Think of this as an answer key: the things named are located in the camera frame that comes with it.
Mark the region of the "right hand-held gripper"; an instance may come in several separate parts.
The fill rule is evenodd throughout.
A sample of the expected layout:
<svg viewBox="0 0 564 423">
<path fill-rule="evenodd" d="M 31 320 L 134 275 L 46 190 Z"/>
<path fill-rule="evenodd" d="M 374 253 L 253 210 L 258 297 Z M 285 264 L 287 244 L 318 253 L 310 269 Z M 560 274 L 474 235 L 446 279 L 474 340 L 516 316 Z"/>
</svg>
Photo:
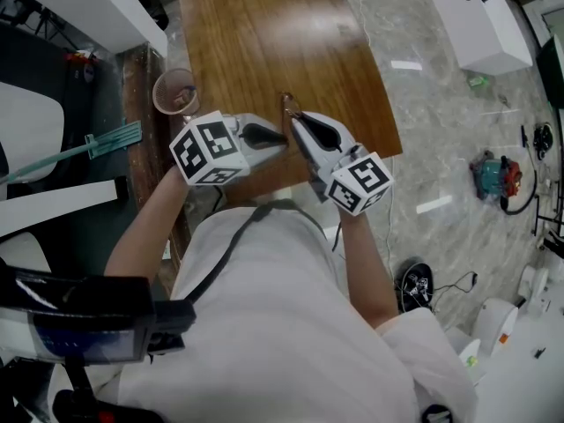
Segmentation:
<svg viewBox="0 0 564 423">
<path fill-rule="evenodd" d="M 357 142 L 343 123 L 315 112 L 294 113 L 293 138 L 308 164 L 309 183 L 320 201 L 352 216 L 379 202 L 394 179 L 375 152 Z"/>
</svg>

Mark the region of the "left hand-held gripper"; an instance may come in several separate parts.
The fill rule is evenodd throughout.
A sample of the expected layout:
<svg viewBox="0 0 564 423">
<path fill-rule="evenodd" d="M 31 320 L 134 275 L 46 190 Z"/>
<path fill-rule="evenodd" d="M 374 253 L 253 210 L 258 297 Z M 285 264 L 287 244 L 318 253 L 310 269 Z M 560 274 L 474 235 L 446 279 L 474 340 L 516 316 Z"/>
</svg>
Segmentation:
<svg viewBox="0 0 564 423">
<path fill-rule="evenodd" d="M 219 111 L 191 120 L 169 145 L 190 186 L 226 185 L 274 160 L 288 138 L 262 117 Z"/>
</svg>

